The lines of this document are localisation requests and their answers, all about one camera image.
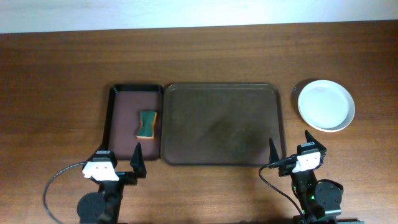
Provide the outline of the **white plate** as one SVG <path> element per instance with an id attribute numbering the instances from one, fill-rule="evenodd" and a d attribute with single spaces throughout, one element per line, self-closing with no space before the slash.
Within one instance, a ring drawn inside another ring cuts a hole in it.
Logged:
<path id="1" fill-rule="evenodd" d="M 356 112 L 348 90 L 330 80 L 315 80 L 305 85 L 298 95 L 297 107 L 309 126 L 328 133 L 345 129 Z"/>

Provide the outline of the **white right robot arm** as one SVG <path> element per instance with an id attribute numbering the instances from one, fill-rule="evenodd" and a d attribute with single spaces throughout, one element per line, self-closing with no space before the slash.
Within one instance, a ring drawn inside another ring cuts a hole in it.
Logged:
<path id="1" fill-rule="evenodd" d="M 307 142 L 297 146 L 297 153 L 281 159 L 273 140 L 269 140 L 269 163 L 263 169 L 278 169 L 280 177 L 289 176 L 291 188 L 299 203 L 293 203 L 299 215 L 295 223 L 337 223 L 344 188 L 330 179 L 317 179 L 314 171 L 326 156 L 326 147 L 305 131 Z"/>

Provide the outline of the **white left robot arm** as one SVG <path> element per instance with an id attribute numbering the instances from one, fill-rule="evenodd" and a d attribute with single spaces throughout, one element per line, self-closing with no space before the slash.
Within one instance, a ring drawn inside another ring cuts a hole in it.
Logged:
<path id="1" fill-rule="evenodd" d="M 137 185 L 146 178 L 141 144 L 137 144 L 131 157 L 132 171 L 117 172 L 117 159 L 113 151 L 97 150 L 83 166 L 84 178 L 98 184 L 98 191 L 84 195 L 76 212 L 80 223 L 117 223 L 126 185 Z"/>

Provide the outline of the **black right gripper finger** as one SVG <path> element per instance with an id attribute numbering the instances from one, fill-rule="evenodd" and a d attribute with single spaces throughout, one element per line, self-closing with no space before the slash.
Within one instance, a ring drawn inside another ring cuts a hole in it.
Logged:
<path id="1" fill-rule="evenodd" d="M 269 139 L 269 148 L 270 148 L 269 165 L 278 163 L 280 159 L 272 138 Z"/>
<path id="2" fill-rule="evenodd" d="M 313 142 L 314 144 L 318 144 L 318 141 L 310 134 L 308 130 L 305 130 L 305 138 L 308 143 Z"/>

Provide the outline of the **orange green scrub sponge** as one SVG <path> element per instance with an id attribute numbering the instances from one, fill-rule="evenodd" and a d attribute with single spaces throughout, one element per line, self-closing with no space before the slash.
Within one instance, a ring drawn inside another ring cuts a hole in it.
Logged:
<path id="1" fill-rule="evenodd" d="M 136 137 L 138 139 L 154 139 L 156 119 L 155 111 L 141 111 L 140 126 Z"/>

